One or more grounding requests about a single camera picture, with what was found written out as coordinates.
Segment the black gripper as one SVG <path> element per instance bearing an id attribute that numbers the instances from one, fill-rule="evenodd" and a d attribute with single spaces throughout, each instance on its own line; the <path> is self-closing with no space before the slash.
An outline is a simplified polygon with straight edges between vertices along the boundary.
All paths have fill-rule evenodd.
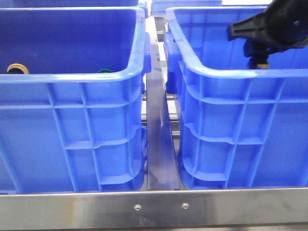
<path id="1" fill-rule="evenodd" d="M 308 2 L 306 0 L 274 0 L 261 13 L 231 23 L 228 41 L 243 38 L 248 66 L 269 64 L 271 54 L 308 46 Z"/>

